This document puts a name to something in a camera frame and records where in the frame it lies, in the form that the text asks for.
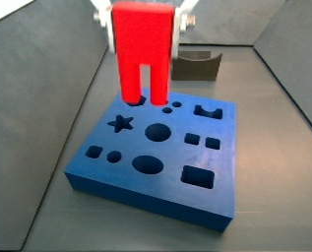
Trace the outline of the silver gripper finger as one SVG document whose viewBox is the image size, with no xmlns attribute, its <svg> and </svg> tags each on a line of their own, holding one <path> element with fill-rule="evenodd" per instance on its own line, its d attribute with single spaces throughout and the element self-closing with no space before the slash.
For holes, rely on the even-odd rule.
<svg viewBox="0 0 312 252">
<path fill-rule="evenodd" d="M 195 26 L 195 16 L 191 11 L 198 0 L 185 0 L 182 5 L 175 8 L 173 22 L 173 39 L 171 39 L 171 57 L 178 57 L 179 35 Z"/>
<path fill-rule="evenodd" d="M 116 52 L 115 49 L 115 35 L 112 24 L 112 3 L 111 0 L 90 0 L 94 7 L 94 20 L 107 31 L 108 49 L 111 53 Z"/>
</svg>

